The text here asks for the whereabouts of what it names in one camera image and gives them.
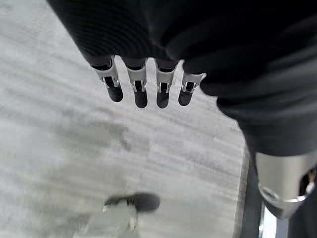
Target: robotic hand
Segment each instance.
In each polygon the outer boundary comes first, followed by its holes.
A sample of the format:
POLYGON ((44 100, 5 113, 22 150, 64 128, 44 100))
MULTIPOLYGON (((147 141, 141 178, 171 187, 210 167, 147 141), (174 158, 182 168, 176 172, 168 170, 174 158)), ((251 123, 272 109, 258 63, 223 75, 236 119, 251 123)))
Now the robotic hand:
POLYGON ((160 108, 185 60, 179 103, 187 105, 199 84, 218 97, 219 109, 244 133, 269 210, 288 219, 314 192, 316 1, 48 2, 113 101, 123 97, 114 55, 127 66, 139 108, 147 104, 147 58, 156 59, 160 108))

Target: gray tiled floor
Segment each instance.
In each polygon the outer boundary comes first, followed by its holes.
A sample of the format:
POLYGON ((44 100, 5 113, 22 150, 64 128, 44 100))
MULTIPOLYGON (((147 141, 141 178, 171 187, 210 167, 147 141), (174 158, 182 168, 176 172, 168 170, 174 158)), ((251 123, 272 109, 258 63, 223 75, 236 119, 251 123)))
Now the gray tiled floor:
POLYGON ((44 0, 0 0, 0 237, 68 238, 110 194, 160 195, 142 238, 230 238, 243 137, 215 99, 134 105, 126 69, 113 103, 44 0))

